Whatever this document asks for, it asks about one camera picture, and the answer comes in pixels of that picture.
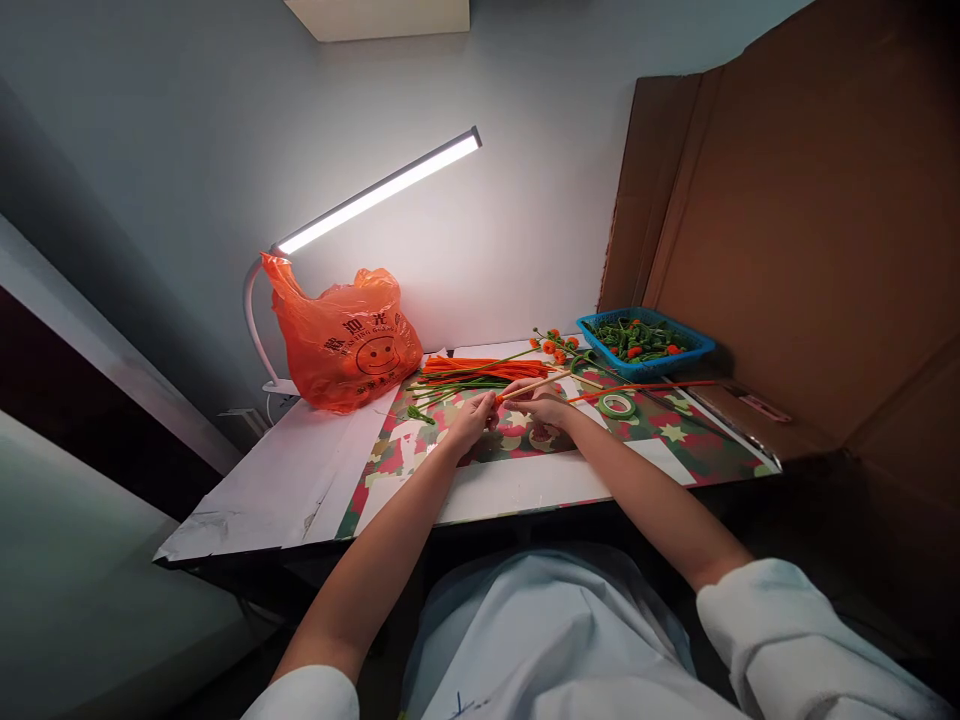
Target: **ceiling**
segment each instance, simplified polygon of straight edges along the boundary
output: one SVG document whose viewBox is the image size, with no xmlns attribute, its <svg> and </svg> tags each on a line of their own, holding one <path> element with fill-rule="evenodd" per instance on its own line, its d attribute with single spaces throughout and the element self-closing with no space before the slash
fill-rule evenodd
<svg viewBox="0 0 960 720">
<path fill-rule="evenodd" d="M 470 30 L 470 0 L 284 0 L 320 42 Z"/>
</svg>

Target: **white shirt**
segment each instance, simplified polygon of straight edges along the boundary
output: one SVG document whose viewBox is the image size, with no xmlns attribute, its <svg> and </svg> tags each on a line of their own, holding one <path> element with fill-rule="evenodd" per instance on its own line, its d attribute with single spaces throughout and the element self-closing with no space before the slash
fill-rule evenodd
<svg viewBox="0 0 960 720">
<path fill-rule="evenodd" d="M 405 717 L 952 717 L 790 563 L 735 570 L 701 590 L 697 609 L 741 709 L 696 679 L 686 634 L 626 555 L 534 550 L 462 568 L 424 609 Z M 310 666 L 267 688 L 244 720 L 358 717 L 347 677 Z"/>
</svg>

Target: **wooden stick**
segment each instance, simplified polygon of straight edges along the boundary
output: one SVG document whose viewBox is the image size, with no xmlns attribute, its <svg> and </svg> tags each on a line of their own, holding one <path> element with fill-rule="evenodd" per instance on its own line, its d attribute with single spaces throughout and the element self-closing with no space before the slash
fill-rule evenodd
<svg viewBox="0 0 960 720">
<path fill-rule="evenodd" d="M 544 385 L 547 385 L 552 382 L 556 382 L 557 380 L 560 380 L 565 377 L 569 377 L 571 375 L 573 375 L 573 370 L 566 370 L 560 373 L 559 375 L 552 375 L 548 378 L 544 378 L 543 380 L 540 380 L 539 382 L 533 383 L 533 385 L 527 385 L 526 387 L 520 388 L 519 390 L 514 390 L 512 393 L 507 393 L 506 395 L 500 395 L 497 397 L 497 401 L 503 402 L 504 400 L 509 400 L 512 397 L 516 397 L 517 395 L 523 395 L 524 393 L 528 393 L 531 390 L 536 390 L 538 387 L 543 387 Z"/>
<path fill-rule="evenodd" d="M 598 390 L 603 390 L 603 385 L 601 385 L 600 383 L 595 383 L 593 380 L 587 380 L 585 377 L 580 377 L 579 375 L 574 375 L 573 377 L 575 377 L 577 380 L 579 380 L 580 382 L 586 385 L 592 385 Z"/>
</svg>

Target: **smiley face print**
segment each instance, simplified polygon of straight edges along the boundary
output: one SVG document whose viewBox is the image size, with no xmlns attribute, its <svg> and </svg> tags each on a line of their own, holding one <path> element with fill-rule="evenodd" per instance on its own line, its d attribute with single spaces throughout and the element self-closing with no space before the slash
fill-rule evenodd
<svg viewBox="0 0 960 720">
<path fill-rule="evenodd" d="M 400 355 L 394 348 L 392 335 L 368 340 L 357 350 L 357 367 L 367 375 L 382 375 L 399 364 Z"/>
</svg>

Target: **white table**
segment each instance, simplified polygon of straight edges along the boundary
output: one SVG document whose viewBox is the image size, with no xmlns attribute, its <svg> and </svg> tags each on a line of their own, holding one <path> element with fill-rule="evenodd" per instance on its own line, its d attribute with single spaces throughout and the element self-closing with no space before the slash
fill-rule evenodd
<svg viewBox="0 0 960 720">
<path fill-rule="evenodd" d="M 527 342 L 459 348 L 457 357 L 507 357 Z M 568 396 L 577 394 L 568 379 Z M 351 415 L 314 410 L 301 400 L 163 543 L 155 561 L 177 567 L 203 558 L 297 548 L 332 540 L 340 526 L 395 392 Z M 701 412 L 705 408 L 686 396 Z M 586 403 L 581 410 L 603 424 Z M 776 465 L 734 434 L 774 473 Z M 657 440 L 630 443 L 681 484 L 689 473 Z M 377 480 L 358 532 L 399 487 Z M 577 452 L 461 468 L 439 523 L 464 522 L 558 504 L 608 498 Z"/>
</svg>

